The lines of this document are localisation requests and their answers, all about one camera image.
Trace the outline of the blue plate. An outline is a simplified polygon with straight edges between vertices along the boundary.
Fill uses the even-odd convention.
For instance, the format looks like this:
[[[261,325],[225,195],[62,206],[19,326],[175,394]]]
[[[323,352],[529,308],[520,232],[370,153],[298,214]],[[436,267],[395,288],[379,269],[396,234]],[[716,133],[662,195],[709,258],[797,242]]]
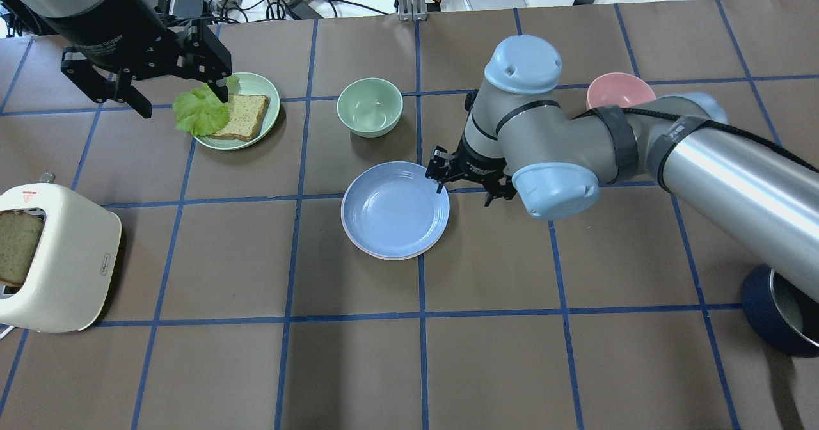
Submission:
[[[346,189],[343,214],[447,214],[448,194],[436,194],[436,183],[425,177],[426,168],[409,161],[391,161],[363,171]]]

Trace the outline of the pink plate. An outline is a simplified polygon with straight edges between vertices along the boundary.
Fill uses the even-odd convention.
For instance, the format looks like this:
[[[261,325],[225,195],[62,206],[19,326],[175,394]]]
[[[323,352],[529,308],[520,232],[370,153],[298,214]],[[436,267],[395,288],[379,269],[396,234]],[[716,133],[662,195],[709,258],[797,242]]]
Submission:
[[[431,249],[447,228],[447,214],[343,214],[342,228],[358,249],[380,260],[409,260]]]

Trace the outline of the green lettuce leaf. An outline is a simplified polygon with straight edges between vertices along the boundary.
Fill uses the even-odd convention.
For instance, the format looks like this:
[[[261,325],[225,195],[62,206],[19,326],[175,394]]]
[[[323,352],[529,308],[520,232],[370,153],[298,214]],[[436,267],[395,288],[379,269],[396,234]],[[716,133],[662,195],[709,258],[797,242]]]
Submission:
[[[210,136],[224,129],[229,122],[230,106],[203,84],[182,92],[172,103],[175,128],[192,136]]]

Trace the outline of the green plate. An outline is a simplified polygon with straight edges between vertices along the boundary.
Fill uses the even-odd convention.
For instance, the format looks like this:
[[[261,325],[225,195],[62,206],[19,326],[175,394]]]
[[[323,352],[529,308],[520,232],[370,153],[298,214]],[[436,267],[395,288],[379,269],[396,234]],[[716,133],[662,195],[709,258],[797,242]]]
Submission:
[[[211,135],[194,138],[214,150],[239,150],[257,143],[274,127],[279,115],[278,90],[268,78],[254,72],[234,72],[228,90],[228,123]]]

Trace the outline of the toast bread slice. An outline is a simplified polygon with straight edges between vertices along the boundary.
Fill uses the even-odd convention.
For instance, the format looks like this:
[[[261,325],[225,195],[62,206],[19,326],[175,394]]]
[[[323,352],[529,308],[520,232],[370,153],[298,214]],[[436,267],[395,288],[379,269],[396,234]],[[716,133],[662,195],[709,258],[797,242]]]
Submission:
[[[228,122],[222,129],[208,135],[208,138],[252,141],[260,135],[264,115],[269,107],[269,97],[243,94],[230,94],[228,97]]]

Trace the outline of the green bowl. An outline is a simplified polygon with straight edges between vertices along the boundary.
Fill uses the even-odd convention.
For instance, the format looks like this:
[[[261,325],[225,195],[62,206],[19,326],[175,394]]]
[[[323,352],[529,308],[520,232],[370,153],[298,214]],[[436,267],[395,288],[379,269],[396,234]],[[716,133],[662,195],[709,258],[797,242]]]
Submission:
[[[349,84],[337,99],[337,116],[361,138],[380,138],[397,126],[403,95],[383,78],[368,77]]]

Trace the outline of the pink bowl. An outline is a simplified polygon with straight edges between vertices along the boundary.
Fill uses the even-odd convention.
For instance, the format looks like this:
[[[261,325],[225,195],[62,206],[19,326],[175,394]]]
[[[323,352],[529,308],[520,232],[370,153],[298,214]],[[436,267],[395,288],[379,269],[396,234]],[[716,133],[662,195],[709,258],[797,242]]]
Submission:
[[[629,108],[657,98],[652,87],[626,72],[608,72],[592,80],[586,92],[587,110],[603,106]]]

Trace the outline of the bread slice in toaster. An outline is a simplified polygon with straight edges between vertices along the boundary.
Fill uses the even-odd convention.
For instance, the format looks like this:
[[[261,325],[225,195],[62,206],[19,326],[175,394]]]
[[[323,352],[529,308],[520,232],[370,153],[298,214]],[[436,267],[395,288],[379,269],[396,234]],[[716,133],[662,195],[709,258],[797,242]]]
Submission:
[[[1,214],[1,282],[22,287],[28,276],[44,221],[26,212],[3,211]]]

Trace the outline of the white toaster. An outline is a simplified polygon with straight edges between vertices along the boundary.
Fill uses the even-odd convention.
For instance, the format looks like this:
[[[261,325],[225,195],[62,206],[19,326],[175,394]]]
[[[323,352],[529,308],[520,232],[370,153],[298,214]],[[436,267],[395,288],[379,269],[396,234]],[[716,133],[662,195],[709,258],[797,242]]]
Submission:
[[[4,325],[39,333],[71,333],[103,311],[118,255],[120,218],[56,183],[29,183],[1,196],[2,211],[29,214],[43,230],[28,275],[11,292],[2,284]]]

